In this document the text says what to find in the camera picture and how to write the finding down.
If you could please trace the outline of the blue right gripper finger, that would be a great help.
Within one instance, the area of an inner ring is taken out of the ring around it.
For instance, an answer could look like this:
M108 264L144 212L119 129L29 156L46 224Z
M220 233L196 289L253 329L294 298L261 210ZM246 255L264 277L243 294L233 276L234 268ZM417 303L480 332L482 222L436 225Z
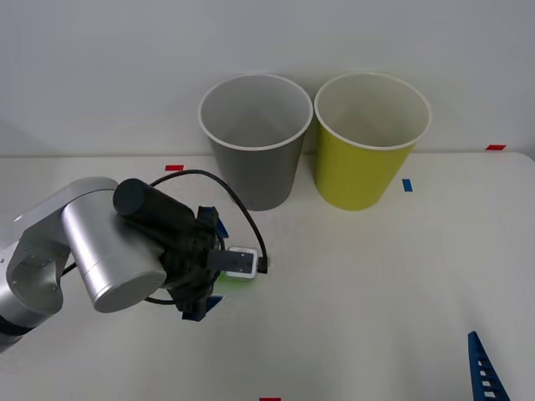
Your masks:
M485 348L475 331L468 334L471 389L474 401L510 401Z

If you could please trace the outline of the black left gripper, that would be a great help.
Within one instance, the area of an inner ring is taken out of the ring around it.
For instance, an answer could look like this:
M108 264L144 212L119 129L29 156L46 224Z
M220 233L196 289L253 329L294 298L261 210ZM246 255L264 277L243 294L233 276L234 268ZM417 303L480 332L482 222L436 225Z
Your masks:
M184 321L200 322L223 299L213 288L220 273L207 265L210 251L222 249L229 234L214 206L199 206L196 225L180 233L162 256L167 278L166 303L181 312Z

